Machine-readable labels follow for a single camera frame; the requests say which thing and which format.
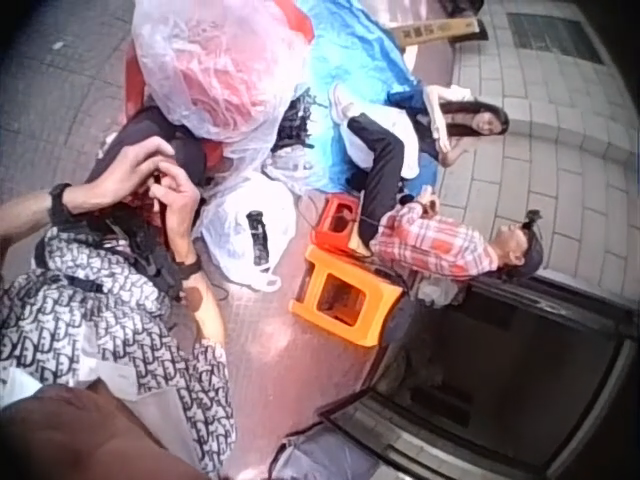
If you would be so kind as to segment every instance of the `monogram print fabric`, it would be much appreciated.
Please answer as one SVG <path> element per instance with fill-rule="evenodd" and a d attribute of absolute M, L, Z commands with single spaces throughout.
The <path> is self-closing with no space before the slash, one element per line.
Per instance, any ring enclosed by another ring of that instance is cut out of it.
<path fill-rule="evenodd" d="M 169 335 L 170 301 L 91 233 L 49 230 L 47 269 L 0 293 L 0 389 L 10 367 L 43 384 L 78 384 L 81 354 L 133 366 L 138 394 L 173 387 L 200 468 L 215 478 L 235 441 L 225 352 L 198 342 L 190 355 Z M 81 279 L 73 282 L 70 279 Z M 101 286 L 100 293 L 78 285 Z"/>

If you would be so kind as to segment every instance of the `dark cap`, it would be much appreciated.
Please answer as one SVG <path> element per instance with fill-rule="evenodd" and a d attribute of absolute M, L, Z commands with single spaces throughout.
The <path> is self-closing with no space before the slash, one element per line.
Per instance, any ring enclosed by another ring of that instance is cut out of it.
<path fill-rule="evenodd" d="M 505 269 L 505 276 L 511 279 L 530 277 L 542 266 L 544 261 L 544 248 L 536 224 L 542 219 L 540 210 L 529 210 L 521 228 L 527 236 L 527 249 L 524 252 L 522 265 Z"/>

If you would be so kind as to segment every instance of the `red plaid shirt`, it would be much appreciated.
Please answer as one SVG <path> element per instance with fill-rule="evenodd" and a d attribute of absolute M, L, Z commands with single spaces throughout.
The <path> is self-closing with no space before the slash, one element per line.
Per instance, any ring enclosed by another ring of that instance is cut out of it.
<path fill-rule="evenodd" d="M 498 268 L 498 257 L 480 232 L 440 215 L 423 218 L 416 202 L 382 217 L 370 246 L 382 260 L 454 280 Z"/>

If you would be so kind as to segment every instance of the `wristwatch strap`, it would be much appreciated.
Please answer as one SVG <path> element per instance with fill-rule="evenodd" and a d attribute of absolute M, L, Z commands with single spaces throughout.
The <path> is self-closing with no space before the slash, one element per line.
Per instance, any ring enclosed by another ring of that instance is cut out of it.
<path fill-rule="evenodd" d="M 200 260 L 199 255 L 196 256 L 196 259 L 194 262 L 189 263 L 188 265 L 182 262 L 176 262 L 176 265 L 178 266 L 178 272 L 180 273 L 181 280 L 188 280 L 189 278 L 193 277 L 196 273 L 199 273 L 202 271 L 202 260 Z"/>
<path fill-rule="evenodd" d="M 73 219 L 73 214 L 62 202 L 64 191 L 71 186 L 70 183 L 59 183 L 54 186 L 49 195 L 51 195 L 51 209 L 49 210 L 49 218 L 54 226 L 69 223 Z"/>

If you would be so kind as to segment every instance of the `drain grate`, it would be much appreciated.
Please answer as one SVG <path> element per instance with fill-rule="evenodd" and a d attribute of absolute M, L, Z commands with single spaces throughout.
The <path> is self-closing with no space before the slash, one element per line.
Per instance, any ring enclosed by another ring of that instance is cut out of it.
<path fill-rule="evenodd" d="M 508 13 L 507 18 L 518 48 L 604 63 L 582 23 L 576 20 L 524 13 Z"/>

